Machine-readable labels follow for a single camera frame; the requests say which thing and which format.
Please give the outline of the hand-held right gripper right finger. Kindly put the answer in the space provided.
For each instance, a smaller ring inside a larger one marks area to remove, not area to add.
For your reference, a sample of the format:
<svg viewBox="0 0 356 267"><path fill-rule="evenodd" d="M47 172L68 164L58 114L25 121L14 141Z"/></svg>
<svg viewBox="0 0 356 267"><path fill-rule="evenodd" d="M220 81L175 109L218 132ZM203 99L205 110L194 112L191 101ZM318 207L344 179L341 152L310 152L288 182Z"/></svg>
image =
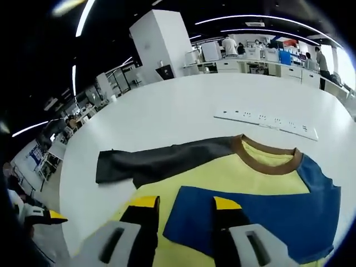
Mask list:
<svg viewBox="0 0 356 267"><path fill-rule="evenodd" d="M212 201L212 249L216 266L298 266L288 247L245 215L241 205L229 199Z"/></svg>

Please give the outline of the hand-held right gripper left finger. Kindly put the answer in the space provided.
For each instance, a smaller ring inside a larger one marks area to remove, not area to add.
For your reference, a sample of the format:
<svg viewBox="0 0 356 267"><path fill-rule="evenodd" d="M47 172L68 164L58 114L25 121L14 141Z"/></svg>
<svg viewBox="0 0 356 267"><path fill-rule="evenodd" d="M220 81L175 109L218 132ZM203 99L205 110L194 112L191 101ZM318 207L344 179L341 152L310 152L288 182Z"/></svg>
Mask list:
<svg viewBox="0 0 356 267"><path fill-rule="evenodd" d="M132 200L119 220L110 220L82 243L73 266L152 266L158 245L159 196Z"/></svg>

